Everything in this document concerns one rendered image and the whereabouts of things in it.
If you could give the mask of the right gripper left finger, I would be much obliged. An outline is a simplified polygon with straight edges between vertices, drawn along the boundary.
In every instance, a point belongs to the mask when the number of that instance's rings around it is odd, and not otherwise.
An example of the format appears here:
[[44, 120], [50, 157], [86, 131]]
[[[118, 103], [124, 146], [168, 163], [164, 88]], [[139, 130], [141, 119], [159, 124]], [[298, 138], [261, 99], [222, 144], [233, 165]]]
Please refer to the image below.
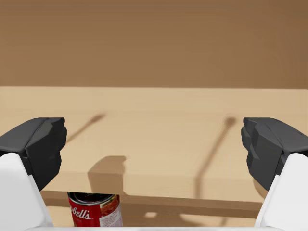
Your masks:
[[34, 118], [0, 136], [0, 228], [53, 226], [40, 191], [59, 173], [64, 123]]

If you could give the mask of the red and white can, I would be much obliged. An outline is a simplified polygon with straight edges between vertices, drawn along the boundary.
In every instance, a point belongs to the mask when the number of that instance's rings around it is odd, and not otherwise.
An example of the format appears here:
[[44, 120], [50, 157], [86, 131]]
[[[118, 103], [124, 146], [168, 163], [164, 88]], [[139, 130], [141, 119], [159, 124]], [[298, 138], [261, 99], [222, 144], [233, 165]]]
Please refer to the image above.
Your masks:
[[75, 227], [122, 227], [120, 197], [117, 194], [68, 192]]

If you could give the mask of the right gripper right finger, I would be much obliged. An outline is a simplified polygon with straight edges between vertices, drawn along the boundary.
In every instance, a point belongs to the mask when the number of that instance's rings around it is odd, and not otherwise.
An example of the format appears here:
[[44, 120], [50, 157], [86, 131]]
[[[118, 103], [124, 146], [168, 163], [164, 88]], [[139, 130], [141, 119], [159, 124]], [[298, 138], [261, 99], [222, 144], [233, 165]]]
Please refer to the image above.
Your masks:
[[249, 173], [267, 191], [255, 227], [308, 228], [308, 136], [274, 118], [243, 123]]

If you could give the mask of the pale wooden shelf unit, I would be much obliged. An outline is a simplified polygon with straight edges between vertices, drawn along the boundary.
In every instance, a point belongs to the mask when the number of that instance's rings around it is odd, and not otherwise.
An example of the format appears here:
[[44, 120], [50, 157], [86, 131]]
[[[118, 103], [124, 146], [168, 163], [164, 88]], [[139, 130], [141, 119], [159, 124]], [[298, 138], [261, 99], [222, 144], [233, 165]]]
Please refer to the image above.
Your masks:
[[118, 193], [128, 226], [252, 227], [245, 117], [308, 135], [308, 0], [0, 0], [0, 135], [64, 117], [68, 191]]

